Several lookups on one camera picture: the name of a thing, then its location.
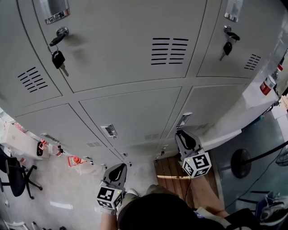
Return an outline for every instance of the key ring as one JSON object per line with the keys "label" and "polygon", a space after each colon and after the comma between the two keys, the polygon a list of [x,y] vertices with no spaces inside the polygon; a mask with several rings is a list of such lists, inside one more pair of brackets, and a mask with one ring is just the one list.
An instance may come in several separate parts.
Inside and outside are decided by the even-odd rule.
{"label": "key ring", "polygon": [[235,43],[237,42],[237,40],[235,39],[235,36],[234,36],[234,35],[229,36],[229,38],[228,38],[227,41],[229,41],[231,38],[233,39],[234,44],[235,44]]}
{"label": "key ring", "polygon": [[54,54],[53,52],[51,52],[50,47],[48,45],[47,45],[47,48],[48,48],[50,54]]}

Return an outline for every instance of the sneaker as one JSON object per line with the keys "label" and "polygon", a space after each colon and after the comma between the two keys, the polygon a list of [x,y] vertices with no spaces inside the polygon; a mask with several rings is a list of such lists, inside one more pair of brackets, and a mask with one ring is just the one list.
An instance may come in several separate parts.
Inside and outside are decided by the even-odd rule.
{"label": "sneaker", "polygon": [[137,193],[134,189],[129,189],[129,190],[127,191],[127,193],[132,193],[132,194],[134,194],[134,195],[136,195],[136,196],[139,196],[138,193]]}

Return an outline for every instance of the office chair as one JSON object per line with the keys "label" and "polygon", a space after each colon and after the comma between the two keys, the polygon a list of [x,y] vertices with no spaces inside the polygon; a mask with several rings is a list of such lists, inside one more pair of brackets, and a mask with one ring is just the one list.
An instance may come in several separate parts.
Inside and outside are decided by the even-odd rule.
{"label": "office chair", "polygon": [[16,157],[7,156],[0,148],[0,170],[5,172],[9,179],[9,182],[2,182],[0,178],[0,189],[2,192],[4,192],[3,186],[10,186],[13,195],[17,197],[20,196],[25,190],[25,187],[27,187],[29,197],[34,199],[30,193],[29,184],[37,187],[39,190],[43,190],[43,188],[29,180],[33,169],[37,169],[37,167],[32,165],[29,170],[26,169],[20,165]]}

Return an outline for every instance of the wooden floor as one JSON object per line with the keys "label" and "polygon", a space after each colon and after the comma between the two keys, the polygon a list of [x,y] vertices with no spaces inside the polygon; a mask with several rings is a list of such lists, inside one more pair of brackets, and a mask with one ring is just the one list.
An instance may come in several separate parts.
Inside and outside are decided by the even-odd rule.
{"label": "wooden floor", "polygon": [[[158,179],[158,184],[167,188],[169,191],[176,193],[182,200],[185,199],[187,189],[190,186],[190,177],[182,169],[178,161],[180,157],[173,156],[169,158],[159,159],[155,161],[155,169]],[[208,180],[214,193],[218,196],[216,181],[213,169],[211,168],[205,178]],[[192,186],[187,192],[186,203],[191,208],[198,208],[199,204],[195,196]]]}

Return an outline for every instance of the locker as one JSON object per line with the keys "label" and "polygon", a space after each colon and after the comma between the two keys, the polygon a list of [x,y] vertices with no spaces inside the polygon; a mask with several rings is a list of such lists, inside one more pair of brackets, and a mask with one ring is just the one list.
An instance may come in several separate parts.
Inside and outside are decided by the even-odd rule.
{"label": "locker", "polygon": [[[155,150],[181,88],[125,93],[81,101],[99,130],[131,159]],[[115,132],[115,138],[109,133]]]}
{"label": "locker", "polygon": [[68,105],[61,105],[16,117],[16,120],[37,136],[53,143],[52,137],[72,155],[88,156],[97,164],[108,167],[122,161],[113,154],[82,122]]}
{"label": "locker", "polygon": [[71,89],[136,81],[184,78],[200,30],[205,0],[69,0],[71,14],[47,25],[41,1],[36,14],[50,42],[58,44]]}
{"label": "locker", "polygon": [[195,135],[203,134],[235,103],[244,86],[244,84],[235,84],[192,87],[184,108],[167,139],[174,138],[176,125],[185,113],[192,114],[183,128]]}
{"label": "locker", "polygon": [[179,151],[175,142],[175,138],[172,138],[169,140],[165,140],[163,144],[156,149],[155,159],[175,156],[177,153],[179,153]]}
{"label": "locker", "polygon": [[[197,77],[252,78],[275,48],[285,13],[281,1],[244,0],[238,22],[224,17],[226,5],[227,0],[222,1],[213,36]],[[240,41],[233,44],[229,56],[224,56],[220,61],[228,39],[224,26],[230,26]]]}
{"label": "locker", "polygon": [[0,1],[0,29],[1,104],[15,111],[61,96],[30,43],[16,1]]}

